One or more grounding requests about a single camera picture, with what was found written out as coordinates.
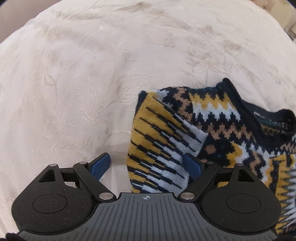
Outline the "patterned knit sweater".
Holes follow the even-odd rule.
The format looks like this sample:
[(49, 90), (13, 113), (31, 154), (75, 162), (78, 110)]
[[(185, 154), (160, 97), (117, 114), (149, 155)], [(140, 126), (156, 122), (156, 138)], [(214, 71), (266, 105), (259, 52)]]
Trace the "patterned knit sweater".
[(138, 95), (127, 170), (133, 193), (180, 194), (198, 173), (185, 154), (221, 167), (243, 163), (278, 198), (276, 232), (295, 234), (295, 114), (244, 101), (225, 78), (215, 87)]

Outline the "cream bedspread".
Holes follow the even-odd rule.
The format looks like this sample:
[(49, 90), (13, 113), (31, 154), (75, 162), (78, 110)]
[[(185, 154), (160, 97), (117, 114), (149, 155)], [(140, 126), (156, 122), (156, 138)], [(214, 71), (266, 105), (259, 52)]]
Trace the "cream bedspread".
[(103, 183), (128, 192), (142, 90), (229, 78), (269, 111), (295, 110), (295, 44), (250, 1), (61, 1), (1, 43), (1, 234), (11, 205), (48, 165), (103, 152)]

